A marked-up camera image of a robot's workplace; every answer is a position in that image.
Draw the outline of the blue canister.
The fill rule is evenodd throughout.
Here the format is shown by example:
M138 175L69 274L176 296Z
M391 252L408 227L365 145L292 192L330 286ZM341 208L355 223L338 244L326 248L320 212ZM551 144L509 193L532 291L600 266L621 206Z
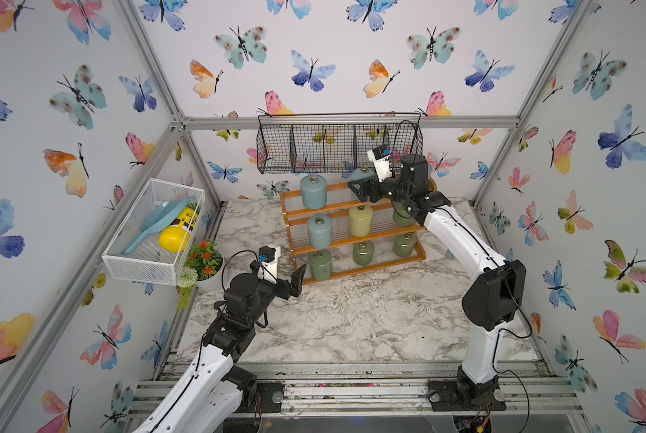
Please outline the blue canister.
M349 181L357 181L357 180L376 180L377 179L377 174L375 169L373 168L356 168L350 178Z
M299 182L301 199L306 209L318 210L328 203L328 184L318 174L310 174Z
M315 214L307 221L308 239L312 248L327 249L333 243L332 218L327 214Z

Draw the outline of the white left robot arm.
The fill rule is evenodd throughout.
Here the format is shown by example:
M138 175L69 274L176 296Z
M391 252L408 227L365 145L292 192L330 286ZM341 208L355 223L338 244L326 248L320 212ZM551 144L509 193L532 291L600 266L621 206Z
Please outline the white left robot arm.
M307 267L302 265L283 280L263 263L252 266L261 270L230 281L191 365L138 432L213 432L236 411L258 406L257 376L237 361L256 329L265 326L272 301L300 296Z

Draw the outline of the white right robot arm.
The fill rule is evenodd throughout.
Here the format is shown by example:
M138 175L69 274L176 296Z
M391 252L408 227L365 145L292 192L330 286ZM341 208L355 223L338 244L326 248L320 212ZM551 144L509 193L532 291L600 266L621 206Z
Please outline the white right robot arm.
M373 176L348 183L355 196L363 203L387 198L401 207L454 254L471 281L462 299L470 322L467 354L454 380L429 383L427 398L433 411L505 410L498 394L497 357L503 333L521 308L525 266L496 252L463 221L443 193L429 187L424 155L402 155L398 170L391 167L387 150L376 148L367 155Z

